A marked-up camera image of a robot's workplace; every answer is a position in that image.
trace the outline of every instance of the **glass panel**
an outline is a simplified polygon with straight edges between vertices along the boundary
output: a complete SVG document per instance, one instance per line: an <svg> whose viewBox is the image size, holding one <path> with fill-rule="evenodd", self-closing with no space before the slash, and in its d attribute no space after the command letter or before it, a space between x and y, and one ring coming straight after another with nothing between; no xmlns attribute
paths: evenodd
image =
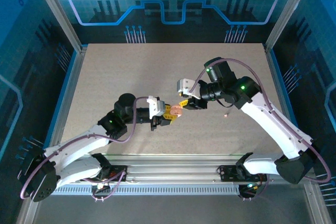
<svg viewBox="0 0 336 224"><path fill-rule="evenodd" d="M60 0L81 42L265 42L287 0Z"/></svg>
<svg viewBox="0 0 336 224"><path fill-rule="evenodd" d="M274 52L297 123L325 141L323 157L336 176L336 0L301 0ZM325 174L320 162L315 168ZM336 204L334 186L323 185L328 205Z"/></svg>
<svg viewBox="0 0 336 224"><path fill-rule="evenodd" d="M44 0L1 0L0 17L0 223L14 223L20 163L45 141L73 48Z"/></svg>

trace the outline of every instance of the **cable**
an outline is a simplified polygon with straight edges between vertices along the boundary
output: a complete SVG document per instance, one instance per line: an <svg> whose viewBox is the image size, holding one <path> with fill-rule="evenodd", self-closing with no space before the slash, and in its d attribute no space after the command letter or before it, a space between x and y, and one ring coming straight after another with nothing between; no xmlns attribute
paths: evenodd
<svg viewBox="0 0 336 224"><path fill-rule="evenodd" d="M116 175L112 176L111 178L109 178L107 180L93 180L93 179L90 179L90 178L84 178L83 180L85 180L87 182L91 182L91 183L108 183L108 182L118 178L121 173L122 173L122 171L117 173Z"/></svg>
<svg viewBox="0 0 336 224"><path fill-rule="evenodd" d="M223 106L223 107L225 107L225 108L231 108L233 105L234 105L234 103L231 103L229 106L225 106L224 104L222 104L222 102L220 101L220 100L216 100L221 106Z"/></svg>
<svg viewBox="0 0 336 224"><path fill-rule="evenodd" d="M54 156L58 155L61 151L63 151L66 147L68 147L69 145L77 142L77 141L80 141L80 140L83 140L84 138L90 138L90 137L103 137L103 138L106 138L106 139L109 139L111 142L117 142L117 143L125 143L127 142L129 139L131 139L131 137L133 136L134 134L134 131L135 131L135 126L136 126L136 120L137 120L137 117L136 117L136 107L137 107L137 101L141 100L141 99L147 99L148 97L138 97L135 99L134 103L133 103L133 124L132 124L132 131L131 131L131 134L125 139L125 140L116 140L116 139L113 139L113 138L110 138L110 137L107 137L107 136L103 136L103 135L98 135L98 134L90 134L90 135L84 135L84 136L80 136L78 138L75 138L71 141L69 141L68 143L66 143L65 145L61 146L59 149L57 149L55 152L53 152L50 156L46 157L33 171L32 173L28 176L26 182L24 183L22 189L21 189L21 192L20 192L20 198L21 199L25 199L25 192L26 192L26 189L29 185L29 183L31 182L32 178L37 174L37 172L41 169L41 167L46 163L48 162L51 158L53 158Z"/></svg>
<svg viewBox="0 0 336 224"><path fill-rule="evenodd" d="M255 200L255 199L259 198L260 195L262 195L262 194L265 192L266 188L268 187L268 184L269 184L269 176L266 174L266 177L267 177L267 181L266 181L265 186L264 186L264 188L262 189L262 191L261 191L260 193L258 193L258 194L253 194L253 193L250 193L250 192L246 191L245 193L247 193L247 194L252 194L252 195L254 195L254 197L253 197L253 198L244 198L244 197L242 196L243 200L245 200L245 199Z"/></svg>
<svg viewBox="0 0 336 224"><path fill-rule="evenodd" d="M262 181L262 174L258 174L259 175L259 178L260 178L260 186L262 186L263 184L263 181Z"/></svg>
<svg viewBox="0 0 336 224"><path fill-rule="evenodd" d="M98 197L96 196L96 193L98 193L98 191L97 191L97 192L94 191L94 192L92 193L92 195L91 195L92 198L95 199L96 201L97 201L97 200L104 201L104 200L110 198L110 197L114 194L114 192L117 190L117 188L118 188L118 186L120 185L120 183L121 183L121 181L122 181L122 178L124 177L125 174L126 174L126 172L123 170L123 171L121 171L120 173L118 173L118 174L116 175L116 177L118 177L118 176L120 175L120 178L119 178L117 184L114 186L113 190L111 190L110 193L109 193L107 196L101 196L101 198L98 198Z"/></svg>
<svg viewBox="0 0 336 224"><path fill-rule="evenodd" d="M326 174L327 174L327 177L325 179L315 179L315 178L310 178L310 177L307 177L305 176L306 179L310 180L310 181L314 181L314 182L318 182L318 183L327 183L330 181L331 179L331 172L330 172L330 169L327 165L327 163L325 162L325 160L323 159L323 157L315 150L315 148L313 146L311 146L306 140L304 140L295 130L293 130L277 113L276 111L274 111L272 105L270 104L269 100L268 100L268 97L266 95L266 91L265 91L265 88L264 86L262 85L262 82L260 80L260 78L258 77L258 75L253 71L253 69L246 65L245 63L243 63L242 61L240 60L237 60L237 59L232 59L232 58L222 58L222 59L219 59L219 60L215 60L214 62L210 63L206 68L204 68L202 70L202 72L199 74L199 76L197 77L194 85L192 86L192 88L190 89L190 93L192 93L194 91L194 89L196 88L197 84L198 84L198 81L201 79L201 77L203 76L203 74L205 73L206 69L218 64L218 63L221 63L221 62L225 62L225 61L232 61L232 62L235 62L235 63L238 63L242 66L244 66L245 68L247 68L252 74L253 76L256 78L260 88L261 88L261 93L262 93L262 96L264 97L265 99L265 103L268 107L268 109L270 111L272 111L272 114L274 115L274 117L292 134L294 135L299 141L301 141L307 148L309 148L315 155L316 157L320 160L320 162L322 163L325 171L326 171Z"/></svg>

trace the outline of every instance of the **yellow object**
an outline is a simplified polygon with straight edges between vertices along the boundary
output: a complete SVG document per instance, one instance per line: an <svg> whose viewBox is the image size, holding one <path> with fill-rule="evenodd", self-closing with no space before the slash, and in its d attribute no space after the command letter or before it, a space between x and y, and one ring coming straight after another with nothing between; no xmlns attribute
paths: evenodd
<svg viewBox="0 0 336 224"><path fill-rule="evenodd" d="M171 106L166 105L164 114L162 116L163 116L163 118L165 118L167 120L171 120L170 123L172 123L177 118L177 115L170 115L170 110L171 110Z"/></svg>
<svg viewBox="0 0 336 224"><path fill-rule="evenodd" d="M182 101L182 102L179 103L179 105L180 105L181 107L184 107L184 106L186 106L187 104L188 104L188 100L184 100L184 101Z"/></svg>
<svg viewBox="0 0 336 224"><path fill-rule="evenodd" d="M163 114L163 117L164 117L165 119L167 119L167 120L171 120L170 123L172 123L172 122L177 118L177 115L170 115L170 114L166 114L166 113L164 113L164 114Z"/></svg>

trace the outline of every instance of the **enclosure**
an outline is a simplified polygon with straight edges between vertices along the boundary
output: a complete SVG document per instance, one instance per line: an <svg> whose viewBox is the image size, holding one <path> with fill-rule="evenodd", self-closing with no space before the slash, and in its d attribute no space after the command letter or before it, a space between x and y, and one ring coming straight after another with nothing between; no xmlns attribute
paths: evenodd
<svg viewBox="0 0 336 224"><path fill-rule="evenodd" d="M222 183L216 167L280 149L252 118L217 103L154 132L137 126L132 141L97 149L129 167L106 202L95 204L93 185L82 182L39 203L21 200L16 178L32 145L80 134L123 93L180 102L177 80L195 79L215 57L250 65L274 105L324 142L336 176L336 0L1 0L0 7L1 223L336 221L334 178L291 185L270 176L254 202L221 191L239 183ZM324 174L320 162L309 173Z"/></svg>

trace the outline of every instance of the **blue trim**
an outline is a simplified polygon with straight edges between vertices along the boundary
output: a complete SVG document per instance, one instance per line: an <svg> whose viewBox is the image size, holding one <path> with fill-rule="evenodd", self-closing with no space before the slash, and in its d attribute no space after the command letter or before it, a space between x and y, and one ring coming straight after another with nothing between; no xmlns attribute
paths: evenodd
<svg viewBox="0 0 336 224"><path fill-rule="evenodd" d="M289 119L297 127L298 122L296 121L296 118L294 116L293 108L292 108L292 105L290 103L289 96L288 96L288 93L286 91L285 83L283 82L282 75L281 75L281 72L280 72L280 68L279 68L279 65L278 65L278 61L275 57L273 49L270 51L270 54L271 54L273 65L274 65L274 68L275 68L275 71L276 71L276 74L277 74L277 77L278 77L278 80L279 80L279 83L280 83L281 92L283 93L283 98L285 100L285 104L286 104L286 107L288 109L288 113L289 113L289 117L290 117Z"/></svg>
<svg viewBox="0 0 336 224"><path fill-rule="evenodd" d="M330 100L330 93L331 91L333 91L336 88L336 81L334 81L333 83L331 83L328 88L327 88L327 92L325 95L325 100L324 100L324 107L327 111L328 117L330 119L330 122L334 128L334 130L336 131L336 121L335 121L335 117L331 112L331 109L329 107L329 100Z"/></svg>
<svg viewBox="0 0 336 224"><path fill-rule="evenodd" d="M74 53L72 54L72 57L71 57L71 61L70 61L69 67L68 67L67 74L65 75L65 78L64 78L61 93L59 94L59 97L58 97L58 101L57 101L57 104L56 104L56 107L55 107L55 110L54 110L54 115L51 119L51 123L50 123L50 126L49 126L49 130L48 130L47 137L46 137L46 140L44 142L43 148L49 147L49 144L50 144L50 141L51 141L51 136L53 135L53 132L55 130L55 124L56 124L56 120L57 120L57 117L58 117L58 113L59 113L59 110L60 110L61 105L62 105L63 100L64 100L65 90L67 89L70 74L71 74L72 68L74 67L75 59L77 57L78 57L78 54L77 54L76 51L74 51Z"/></svg>
<svg viewBox="0 0 336 224"><path fill-rule="evenodd" d="M74 12L74 15L78 21L79 24L81 24L82 26L117 26L119 25L133 10L135 9L145 9L145 4L148 4L148 3L151 3L151 4L159 4L160 5L160 11L161 11L161 22L165 25L181 25L181 24L184 24L185 23L185 20L186 20L186 13L187 13L187 10L186 10L186 6L188 3L201 3L202 4L202 8L210 8L210 9L213 9L226 23L228 23L229 25L265 25L268 23L277 3L279 0L274 0L270 10L269 10L269 13L266 17L266 20L263 21L263 22L233 22L233 21L230 21L225 15L224 13L216 6L216 5L207 5L206 4L206 0L185 0L183 2L183 5L182 5L182 19L181 21L166 21L165 20L165 9L164 9L164 5L163 5L163 2L161 0L141 0L140 1L140 5L133 5L131 6L130 8L128 8L126 10L126 12L117 20L117 22L105 22L105 23L100 23L100 22L97 22L97 23L84 23L76 8L75 8L75 5L73 3L72 0L68 0L69 1L69 4L72 8L72 11Z"/></svg>
<svg viewBox="0 0 336 224"><path fill-rule="evenodd" d="M17 109L17 111L15 113L14 119L13 119L11 125L10 125L10 128L9 128L9 130L7 132L6 137L5 137L4 143L3 143L2 147L1 147L1 150L0 150L0 162L1 162L1 160L2 160L2 158L4 156L4 154L5 154L5 150L6 150L7 146L8 146L8 144L9 144L9 140L11 139L12 134L14 132L16 123L19 120L20 114L22 112L23 101L22 101L21 91L20 91L20 89L17 86L15 86L13 83L9 82L1 74L0 74L0 81L4 82L5 85L7 85L10 89L12 89L16 93L17 100L18 100L18 103L19 103L19 108Z"/></svg>

